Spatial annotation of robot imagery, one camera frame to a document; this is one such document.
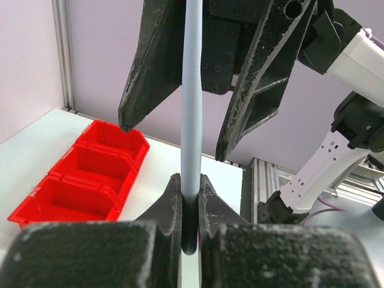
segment wall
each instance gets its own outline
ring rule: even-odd
[[[0,0],[0,143],[64,105],[51,0]]]
[[[139,36],[143,0],[68,0],[77,108],[117,122],[117,109]],[[338,0],[374,34],[384,39],[384,1]],[[279,114],[245,138],[230,160],[248,164],[261,158],[299,170],[320,146],[335,108],[349,90],[297,63]],[[204,93],[203,151],[214,155],[230,94]],[[180,143],[181,92],[177,90],[139,128],[146,134]]]

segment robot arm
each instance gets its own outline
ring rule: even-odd
[[[258,222],[298,223],[339,175],[370,151],[384,150],[384,50],[360,30],[325,74],[353,92],[340,104],[325,140],[300,172],[267,201]]]

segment red plastic tray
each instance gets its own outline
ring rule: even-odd
[[[95,120],[76,143],[127,154],[138,169],[149,150],[149,144],[139,130],[125,133],[117,125],[100,120]]]
[[[140,131],[95,120],[8,220],[117,220],[148,150]]]
[[[20,228],[41,221],[115,221],[122,205],[109,190],[46,176],[8,220],[18,223]]]
[[[125,204],[137,174],[137,168],[126,155],[76,143],[48,172],[48,175],[89,185],[106,185],[122,205]]]

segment white table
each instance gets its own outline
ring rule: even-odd
[[[53,110],[0,145],[0,262],[20,232],[7,217],[32,191],[92,122],[63,110]],[[180,172],[180,149],[152,139],[151,148],[121,213],[119,221],[134,220],[163,193],[169,178]],[[240,211],[242,169],[212,158],[202,158],[218,195]],[[183,287],[198,287],[198,256],[182,257]]]

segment gray rod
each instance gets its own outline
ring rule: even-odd
[[[197,242],[197,195],[203,134],[200,62],[203,1],[187,0],[182,64],[181,193],[183,195],[182,249],[192,255]]]

